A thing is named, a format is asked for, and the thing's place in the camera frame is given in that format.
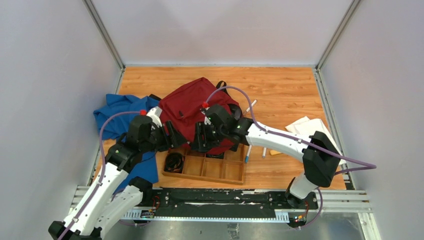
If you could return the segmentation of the red backpack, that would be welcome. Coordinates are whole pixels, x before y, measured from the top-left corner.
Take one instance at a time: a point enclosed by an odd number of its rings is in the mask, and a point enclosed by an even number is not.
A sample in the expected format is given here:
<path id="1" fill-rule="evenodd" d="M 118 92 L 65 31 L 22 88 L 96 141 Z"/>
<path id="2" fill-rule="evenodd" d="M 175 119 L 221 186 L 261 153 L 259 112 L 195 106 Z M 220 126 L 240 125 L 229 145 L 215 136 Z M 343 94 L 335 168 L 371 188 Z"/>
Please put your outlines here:
<path id="1" fill-rule="evenodd" d="M 195 124 L 205 120 L 205 115 L 201 112 L 203 103 L 215 90 L 217 87 L 205 77 L 180 86 L 159 101 L 158 107 L 162 110 L 160 120 L 163 123 L 171 121 L 186 140 L 193 142 Z M 209 106 L 218 104 L 229 113 L 232 113 L 233 109 L 241 110 L 240 104 L 222 90 L 215 93 L 208 104 Z M 207 154 L 219 155 L 226 151 L 236 152 L 237 149 L 238 146 L 234 146 L 230 140 L 224 139 L 219 146 L 212 148 Z"/>

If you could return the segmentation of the white marker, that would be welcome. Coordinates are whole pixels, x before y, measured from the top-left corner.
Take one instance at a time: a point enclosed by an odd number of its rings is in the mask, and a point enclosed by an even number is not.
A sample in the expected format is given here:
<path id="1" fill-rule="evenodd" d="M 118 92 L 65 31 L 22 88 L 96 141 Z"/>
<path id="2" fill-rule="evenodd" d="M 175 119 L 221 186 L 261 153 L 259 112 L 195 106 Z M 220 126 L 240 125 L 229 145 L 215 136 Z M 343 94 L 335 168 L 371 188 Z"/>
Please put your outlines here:
<path id="1" fill-rule="evenodd" d="M 257 100 L 255 99 L 252 103 L 251 103 L 251 105 L 243 112 L 243 115 L 245 116 L 245 115 L 247 115 L 250 111 L 251 111 L 251 109 L 253 108 L 253 106 L 255 105 L 257 103 Z"/>

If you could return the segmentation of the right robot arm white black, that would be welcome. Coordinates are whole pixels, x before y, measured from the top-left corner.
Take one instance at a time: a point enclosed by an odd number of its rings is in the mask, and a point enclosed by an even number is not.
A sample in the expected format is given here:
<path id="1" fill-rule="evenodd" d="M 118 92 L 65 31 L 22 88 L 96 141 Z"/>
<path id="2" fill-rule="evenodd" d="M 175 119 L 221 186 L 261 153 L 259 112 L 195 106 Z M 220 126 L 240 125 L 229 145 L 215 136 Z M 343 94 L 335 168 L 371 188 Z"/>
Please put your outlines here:
<path id="1" fill-rule="evenodd" d="M 315 131 L 307 136 L 286 132 L 249 117 L 235 117 L 217 104 L 202 113 L 204 120 L 194 125 L 192 150 L 206 153 L 229 140 L 235 146 L 276 150 L 303 164 L 303 173 L 293 178 L 285 191 L 285 201 L 290 208 L 298 209 L 310 192 L 331 185 L 341 157 L 325 133 Z"/>

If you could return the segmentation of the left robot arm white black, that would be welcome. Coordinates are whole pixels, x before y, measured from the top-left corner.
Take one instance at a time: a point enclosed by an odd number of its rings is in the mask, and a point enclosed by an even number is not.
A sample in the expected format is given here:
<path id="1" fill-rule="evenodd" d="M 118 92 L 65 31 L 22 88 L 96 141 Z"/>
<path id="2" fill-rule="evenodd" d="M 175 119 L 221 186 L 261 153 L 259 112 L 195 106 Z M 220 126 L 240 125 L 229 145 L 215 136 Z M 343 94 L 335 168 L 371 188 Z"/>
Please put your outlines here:
<path id="1" fill-rule="evenodd" d="M 164 152 L 187 143 L 171 121 L 162 123 L 151 113 L 135 116 L 108 153 L 101 153 L 102 167 L 74 210 L 62 221 L 53 221 L 48 232 L 54 240 L 102 240 L 107 232 L 136 205 L 149 206 L 153 185 L 136 176 L 115 200 L 118 186 L 148 152 Z"/>

